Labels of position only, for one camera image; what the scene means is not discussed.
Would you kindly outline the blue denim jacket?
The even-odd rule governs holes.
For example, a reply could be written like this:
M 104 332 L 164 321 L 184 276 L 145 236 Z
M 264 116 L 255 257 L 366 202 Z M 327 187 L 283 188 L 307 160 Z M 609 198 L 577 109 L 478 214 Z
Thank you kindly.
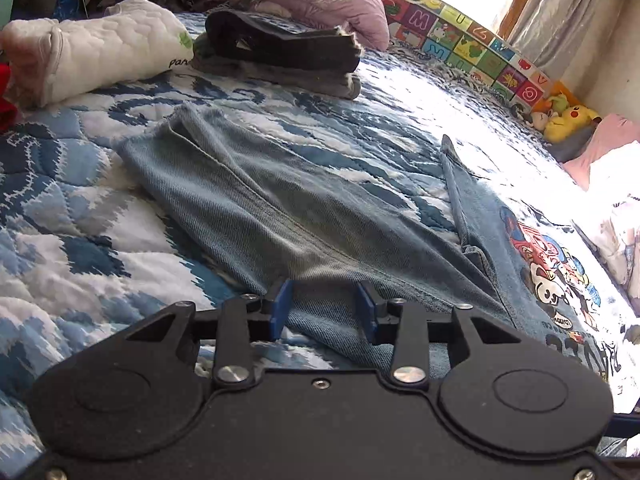
M 522 219 L 462 165 L 443 140 L 435 165 L 454 238 L 405 214 L 370 185 L 338 174 L 309 146 L 274 140 L 235 110 L 183 105 L 122 141 L 127 169 L 216 270 L 250 292 L 292 278 L 291 325 L 359 364 L 384 370 L 354 291 L 431 312 L 469 304 L 589 367 L 617 411 L 639 401 L 639 323 L 606 299 L 580 240 Z

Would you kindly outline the black folded clothes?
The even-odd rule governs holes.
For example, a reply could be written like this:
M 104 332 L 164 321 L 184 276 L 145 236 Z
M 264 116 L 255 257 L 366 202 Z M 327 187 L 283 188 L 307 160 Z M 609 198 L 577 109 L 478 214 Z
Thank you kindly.
M 340 26 L 292 32 L 258 15 L 221 9 L 208 14 L 193 43 L 191 65 L 200 72 L 256 79 L 354 100 L 363 47 Z

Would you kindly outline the blue white patterned quilt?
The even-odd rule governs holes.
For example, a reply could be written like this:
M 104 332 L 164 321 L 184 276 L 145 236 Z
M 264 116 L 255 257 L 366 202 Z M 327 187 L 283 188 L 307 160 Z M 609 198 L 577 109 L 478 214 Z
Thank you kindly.
M 1 472 L 41 451 L 24 400 L 50 366 L 190 300 L 295 283 L 282 367 L 390 365 L 352 283 L 468 302 L 639 403 L 639 324 L 573 226 L 578 188 L 491 93 L 401 48 L 360 96 L 189 66 L 28 113 L 1 140 Z

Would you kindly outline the yellow plush toy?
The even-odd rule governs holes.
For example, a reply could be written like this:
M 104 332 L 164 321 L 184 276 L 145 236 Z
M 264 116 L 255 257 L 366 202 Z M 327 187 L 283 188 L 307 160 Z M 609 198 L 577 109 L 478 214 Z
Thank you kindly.
M 602 117 L 591 108 L 570 104 L 564 93 L 549 96 L 542 110 L 530 113 L 530 125 L 540 132 L 544 140 L 558 144 L 568 139 L 579 129 L 597 125 Z

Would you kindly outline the colourful alphabet foam mat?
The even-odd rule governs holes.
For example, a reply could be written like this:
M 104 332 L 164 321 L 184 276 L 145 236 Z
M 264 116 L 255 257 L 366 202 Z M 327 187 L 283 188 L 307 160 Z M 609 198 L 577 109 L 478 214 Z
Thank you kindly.
M 381 0 L 390 36 L 498 92 L 545 112 L 554 81 L 512 44 L 444 0 Z

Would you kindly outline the white rolled quilted cloth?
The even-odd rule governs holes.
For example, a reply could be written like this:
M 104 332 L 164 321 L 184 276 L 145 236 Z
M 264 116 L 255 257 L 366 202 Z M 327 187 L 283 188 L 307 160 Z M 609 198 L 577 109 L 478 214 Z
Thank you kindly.
M 149 0 L 124 0 L 90 20 L 14 20 L 2 28 L 1 49 L 18 97 L 38 107 L 151 78 L 193 58 L 186 26 Z

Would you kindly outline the grey window curtain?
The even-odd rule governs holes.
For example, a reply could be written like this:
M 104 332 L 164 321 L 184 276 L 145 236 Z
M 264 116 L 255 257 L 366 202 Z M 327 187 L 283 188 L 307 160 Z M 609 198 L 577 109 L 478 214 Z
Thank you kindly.
M 508 43 L 577 92 L 596 76 L 626 0 L 525 0 Z

